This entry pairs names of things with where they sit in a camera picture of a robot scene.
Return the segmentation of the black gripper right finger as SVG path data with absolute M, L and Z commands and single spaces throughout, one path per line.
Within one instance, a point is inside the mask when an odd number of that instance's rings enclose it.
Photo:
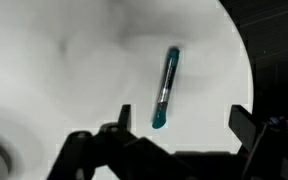
M 257 121 L 243 106 L 232 105 L 229 115 L 229 127 L 242 143 L 242 146 L 251 153 L 257 148 L 258 138 L 264 125 Z

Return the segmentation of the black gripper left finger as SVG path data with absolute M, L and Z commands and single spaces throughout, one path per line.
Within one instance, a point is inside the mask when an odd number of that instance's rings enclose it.
M 127 129 L 131 129 L 131 105 L 124 104 L 121 108 L 120 115 L 118 118 L 118 124 Z

